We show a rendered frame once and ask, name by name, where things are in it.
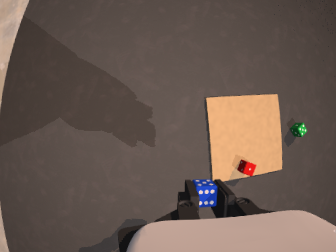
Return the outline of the blue die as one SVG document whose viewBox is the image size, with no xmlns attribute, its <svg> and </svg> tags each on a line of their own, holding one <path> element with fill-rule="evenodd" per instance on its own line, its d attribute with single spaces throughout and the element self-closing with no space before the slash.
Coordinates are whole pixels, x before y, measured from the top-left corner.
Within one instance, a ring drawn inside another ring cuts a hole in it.
<svg viewBox="0 0 336 252">
<path fill-rule="evenodd" d="M 217 199 L 217 186 L 211 179 L 192 180 L 200 197 L 199 207 L 214 207 Z"/>
</svg>

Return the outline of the tan square mat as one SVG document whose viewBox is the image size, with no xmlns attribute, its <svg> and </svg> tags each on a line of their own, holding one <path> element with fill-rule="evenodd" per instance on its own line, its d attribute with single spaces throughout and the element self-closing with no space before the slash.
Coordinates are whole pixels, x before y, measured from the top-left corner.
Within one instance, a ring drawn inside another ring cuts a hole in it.
<svg viewBox="0 0 336 252">
<path fill-rule="evenodd" d="M 282 169 L 278 95 L 206 98 L 212 180 L 249 177 L 241 160 L 256 165 L 254 175 Z"/>
</svg>

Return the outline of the green die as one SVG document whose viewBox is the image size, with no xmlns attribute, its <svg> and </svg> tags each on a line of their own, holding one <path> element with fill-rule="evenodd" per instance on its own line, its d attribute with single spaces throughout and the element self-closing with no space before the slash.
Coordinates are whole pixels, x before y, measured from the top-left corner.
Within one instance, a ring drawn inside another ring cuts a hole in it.
<svg viewBox="0 0 336 252">
<path fill-rule="evenodd" d="M 290 129 L 294 137 L 302 137 L 307 132 L 304 123 L 295 123 Z"/>
</svg>

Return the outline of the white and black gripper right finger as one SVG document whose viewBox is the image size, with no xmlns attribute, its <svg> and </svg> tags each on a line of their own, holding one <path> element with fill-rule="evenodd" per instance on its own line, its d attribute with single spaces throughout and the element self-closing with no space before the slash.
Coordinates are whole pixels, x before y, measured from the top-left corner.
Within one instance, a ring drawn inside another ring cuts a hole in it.
<svg viewBox="0 0 336 252">
<path fill-rule="evenodd" d="M 237 198 L 220 179 L 215 179 L 213 182 L 217 186 L 217 199 L 216 206 L 211 207 L 211 209 L 216 218 L 275 212 L 258 208 L 250 199 Z"/>
</svg>

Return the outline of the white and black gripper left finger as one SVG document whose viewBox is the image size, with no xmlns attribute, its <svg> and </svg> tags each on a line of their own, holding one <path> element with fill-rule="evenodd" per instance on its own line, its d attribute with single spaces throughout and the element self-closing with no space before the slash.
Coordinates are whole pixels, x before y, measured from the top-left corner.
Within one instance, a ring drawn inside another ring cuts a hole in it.
<svg viewBox="0 0 336 252">
<path fill-rule="evenodd" d="M 155 220 L 154 222 L 166 220 L 196 220 L 199 217 L 200 198 L 196 187 L 191 180 L 185 180 L 185 192 L 178 192 L 177 209 L 171 213 Z M 196 206 L 195 206 L 196 205 Z M 196 209 L 197 208 L 197 209 Z M 147 225 L 147 224 L 144 224 Z M 134 234 L 144 225 L 122 228 L 118 231 L 120 252 L 126 252 Z"/>
</svg>

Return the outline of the red die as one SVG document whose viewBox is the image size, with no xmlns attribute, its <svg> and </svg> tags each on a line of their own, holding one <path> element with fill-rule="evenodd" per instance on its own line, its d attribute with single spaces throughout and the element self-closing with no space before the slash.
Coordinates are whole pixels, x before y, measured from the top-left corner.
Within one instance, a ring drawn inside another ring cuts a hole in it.
<svg viewBox="0 0 336 252">
<path fill-rule="evenodd" d="M 237 170 L 243 174 L 252 176 L 255 168 L 255 164 L 247 162 L 245 160 L 241 160 Z"/>
</svg>

